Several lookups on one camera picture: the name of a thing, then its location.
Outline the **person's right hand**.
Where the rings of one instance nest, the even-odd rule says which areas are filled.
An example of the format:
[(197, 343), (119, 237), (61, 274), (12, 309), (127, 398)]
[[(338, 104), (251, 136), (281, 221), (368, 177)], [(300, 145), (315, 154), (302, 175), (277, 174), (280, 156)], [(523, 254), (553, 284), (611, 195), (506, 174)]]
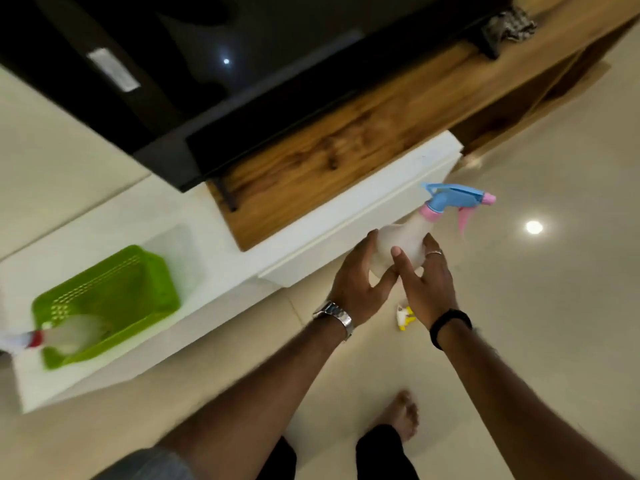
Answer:
[(428, 233), (423, 239), (425, 258), (422, 275), (415, 271), (412, 282), (403, 282), (409, 306), (427, 328), (450, 308), (458, 309), (454, 282), (439, 243)]

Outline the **person's left hand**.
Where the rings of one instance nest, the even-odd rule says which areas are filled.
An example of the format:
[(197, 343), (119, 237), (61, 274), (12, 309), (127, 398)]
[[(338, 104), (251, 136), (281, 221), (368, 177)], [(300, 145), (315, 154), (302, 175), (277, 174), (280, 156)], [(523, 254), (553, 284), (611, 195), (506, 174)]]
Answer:
[[(355, 329), (372, 318), (386, 302), (372, 301), (370, 298), (372, 284), (369, 274), (377, 241), (378, 230), (372, 230), (357, 243), (345, 257), (327, 297), (352, 317)], [(394, 266), (385, 271), (395, 271)]]

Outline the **blue pink trigger spray bottle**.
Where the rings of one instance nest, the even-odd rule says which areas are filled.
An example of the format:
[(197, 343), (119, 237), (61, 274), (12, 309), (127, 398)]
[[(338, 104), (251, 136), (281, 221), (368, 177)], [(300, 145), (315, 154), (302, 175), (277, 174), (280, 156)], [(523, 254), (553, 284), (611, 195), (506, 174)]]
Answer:
[(382, 277), (394, 264), (390, 252), (395, 246), (404, 251), (414, 270), (419, 269), (426, 256), (423, 239), (443, 217), (447, 208), (458, 211), (458, 228), (460, 233), (464, 233), (476, 208), (491, 206), (497, 200), (489, 192), (464, 185), (423, 183), (422, 186), (430, 198), (404, 223), (379, 229), (376, 248), (370, 261), (370, 270), (375, 277)]

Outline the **person's right forearm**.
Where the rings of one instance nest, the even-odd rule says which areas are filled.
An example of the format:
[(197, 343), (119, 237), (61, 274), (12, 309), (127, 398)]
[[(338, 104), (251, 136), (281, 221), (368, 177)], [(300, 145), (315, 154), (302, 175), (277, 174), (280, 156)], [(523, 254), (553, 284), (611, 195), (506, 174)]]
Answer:
[(635, 480), (462, 322), (445, 325), (438, 343), (515, 480)]

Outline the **person's left forearm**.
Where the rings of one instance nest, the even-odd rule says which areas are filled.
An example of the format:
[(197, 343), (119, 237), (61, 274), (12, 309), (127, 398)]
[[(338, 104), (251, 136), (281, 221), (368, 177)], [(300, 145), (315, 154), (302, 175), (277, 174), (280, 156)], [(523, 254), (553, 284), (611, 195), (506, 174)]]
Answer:
[(196, 480), (255, 480), (347, 330), (311, 321), (260, 366), (178, 424), (157, 445)]

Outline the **silver wristwatch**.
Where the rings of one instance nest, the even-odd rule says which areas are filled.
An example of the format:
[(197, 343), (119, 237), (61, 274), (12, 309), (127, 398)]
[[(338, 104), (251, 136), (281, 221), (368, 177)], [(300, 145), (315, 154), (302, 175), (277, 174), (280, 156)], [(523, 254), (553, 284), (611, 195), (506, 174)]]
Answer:
[(344, 328), (343, 342), (348, 341), (353, 335), (355, 325), (352, 317), (338, 304), (327, 299), (325, 300), (312, 314), (313, 320), (323, 319), (325, 317), (332, 317), (334, 320), (341, 323)]

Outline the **white low cabinet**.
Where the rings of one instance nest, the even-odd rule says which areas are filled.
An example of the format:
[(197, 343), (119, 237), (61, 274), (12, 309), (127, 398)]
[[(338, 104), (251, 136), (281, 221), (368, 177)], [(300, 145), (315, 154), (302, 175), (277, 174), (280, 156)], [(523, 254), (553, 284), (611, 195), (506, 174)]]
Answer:
[(291, 225), (241, 251), (204, 184), (180, 193), (156, 176), (133, 185), (0, 262), (0, 323), (31, 327), (31, 303), (131, 244), (162, 256), (181, 307), (87, 362), (46, 371), (23, 352), (13, 371), (23, 413), (148, 371), (210, 331), (350, 250), (370, 230), (423, 204), (421, 182), (443, 181), (461, 144), (443, 132)]

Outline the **black wristband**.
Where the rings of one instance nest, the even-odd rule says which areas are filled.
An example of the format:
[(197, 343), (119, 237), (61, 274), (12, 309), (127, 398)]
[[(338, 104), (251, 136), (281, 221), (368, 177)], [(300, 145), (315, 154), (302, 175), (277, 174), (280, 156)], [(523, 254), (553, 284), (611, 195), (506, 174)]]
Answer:
[(471, 322), (469, 316), (461, 310), (450, 308), (448, 311), (444, 312), (437, 320), (432, 324), (429, 329), (429, 337), (431, 339), (432, 345), (434, 345), (438, 350), (443, 350), (441, 347), (438, 336), (440, 332), (450, 323), (454, 321), (459, 321), (464, 326), (470, 330), (474, 331), (473, 323)]

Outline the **person's bare foot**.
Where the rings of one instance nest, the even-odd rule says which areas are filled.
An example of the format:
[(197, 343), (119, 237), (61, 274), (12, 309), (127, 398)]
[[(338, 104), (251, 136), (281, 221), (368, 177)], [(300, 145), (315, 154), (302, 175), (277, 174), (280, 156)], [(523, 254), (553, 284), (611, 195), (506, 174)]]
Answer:
[(417, 434), (420, 424), (419, 409), (409, 390), (401, 390), (373, 421), (369, 430), (389, 426), (406, 443)]

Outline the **wooden television cabinet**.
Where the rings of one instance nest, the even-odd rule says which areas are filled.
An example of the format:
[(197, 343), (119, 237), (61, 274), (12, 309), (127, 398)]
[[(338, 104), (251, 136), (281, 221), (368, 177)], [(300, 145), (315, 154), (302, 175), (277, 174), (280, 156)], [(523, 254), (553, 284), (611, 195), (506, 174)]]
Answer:
[(231, 170), (238, 209), (209, 184), (247, 251), (445, 130), (462, 163), (558, 101), (640, 21), (640, 0), (516, 0), (535, 35), (505, 42), (496, 61), (459, 42)]

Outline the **person's black trousers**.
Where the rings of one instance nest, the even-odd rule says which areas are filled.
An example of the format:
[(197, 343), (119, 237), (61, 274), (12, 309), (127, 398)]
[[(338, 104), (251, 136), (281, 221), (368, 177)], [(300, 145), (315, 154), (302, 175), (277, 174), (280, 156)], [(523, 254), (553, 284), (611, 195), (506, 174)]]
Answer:
[[(404, 453), (401, 437), (390, 425), (373, 427), (356, 444), (358, 480), (419, 480)], [(261, 469), (257, 480), (295, 480), (297, 454), (281, 437)]]

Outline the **black television stand foot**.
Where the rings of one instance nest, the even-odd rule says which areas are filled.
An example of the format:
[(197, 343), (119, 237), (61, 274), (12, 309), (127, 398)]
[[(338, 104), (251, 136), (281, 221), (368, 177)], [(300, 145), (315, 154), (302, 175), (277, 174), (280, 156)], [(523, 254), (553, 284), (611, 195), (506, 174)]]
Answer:
[(466, 39), (492, 61), (500, 57), (503, 29), (489, 24), (477, 25), (466, 32)]

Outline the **black television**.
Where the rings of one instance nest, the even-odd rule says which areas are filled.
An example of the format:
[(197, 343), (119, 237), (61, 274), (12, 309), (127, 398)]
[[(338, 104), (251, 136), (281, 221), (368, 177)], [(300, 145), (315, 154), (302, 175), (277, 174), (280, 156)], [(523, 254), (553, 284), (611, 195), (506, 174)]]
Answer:
[[(0, 0), (0, 64), (181, 191), (513, 0)], [(87, 58), (108, 48), (121, 92)]]

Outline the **green plastic basket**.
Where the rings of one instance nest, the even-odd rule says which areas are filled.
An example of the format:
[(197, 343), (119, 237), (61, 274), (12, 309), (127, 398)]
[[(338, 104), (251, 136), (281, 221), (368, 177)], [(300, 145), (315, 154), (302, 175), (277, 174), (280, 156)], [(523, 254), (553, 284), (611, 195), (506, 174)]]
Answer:
[(164, 259), (130, 245), (39, 295), (31, 310), (36, 329), (57, 328), (69, 317), (92, 315), (106, 333), (84, 350), (68, 353), (43, 346), (49, 371), (85, 362), (148, 329), (180, 309), (180, 297)]

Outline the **checkered cloth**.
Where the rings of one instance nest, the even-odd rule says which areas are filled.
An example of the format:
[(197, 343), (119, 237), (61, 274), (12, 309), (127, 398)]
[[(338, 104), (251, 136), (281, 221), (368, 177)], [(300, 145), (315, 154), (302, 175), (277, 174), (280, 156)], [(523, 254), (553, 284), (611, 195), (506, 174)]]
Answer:
[(538, 24), (521, 7), (512, 5), (481, 26), (481, 33), (492, 43), (524, 42), (535, 35)]

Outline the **person's grey sleeve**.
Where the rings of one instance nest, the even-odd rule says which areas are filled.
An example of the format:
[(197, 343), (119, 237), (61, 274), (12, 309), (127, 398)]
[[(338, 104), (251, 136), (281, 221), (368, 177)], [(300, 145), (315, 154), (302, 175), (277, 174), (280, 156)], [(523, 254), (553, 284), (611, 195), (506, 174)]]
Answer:
[(196, 480), (176, 453), (154, 446), (134, 451), (90, 480)]

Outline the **red white trigger spray bottle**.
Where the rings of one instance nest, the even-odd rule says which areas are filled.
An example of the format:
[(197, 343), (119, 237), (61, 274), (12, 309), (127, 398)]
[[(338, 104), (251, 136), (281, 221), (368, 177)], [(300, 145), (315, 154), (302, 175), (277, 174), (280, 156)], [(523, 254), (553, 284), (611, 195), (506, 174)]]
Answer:
[(111, 325), (95, 315), (71, 315), (58, 325), (23, 333), (0, 332), (0, 352), (17, 355), (23, 350), (52, 347), (73, 355), (92, 347), (110, 334)]

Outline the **white label sticker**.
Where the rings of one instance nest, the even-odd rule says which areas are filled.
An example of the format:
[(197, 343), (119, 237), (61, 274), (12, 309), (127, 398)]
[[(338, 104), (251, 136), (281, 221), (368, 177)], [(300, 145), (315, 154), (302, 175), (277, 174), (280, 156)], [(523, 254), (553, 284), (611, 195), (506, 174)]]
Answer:
[(130, 93), (141, 87), (140, 82), (108, 48), (96, 48), (86, 56), (121, 92)]

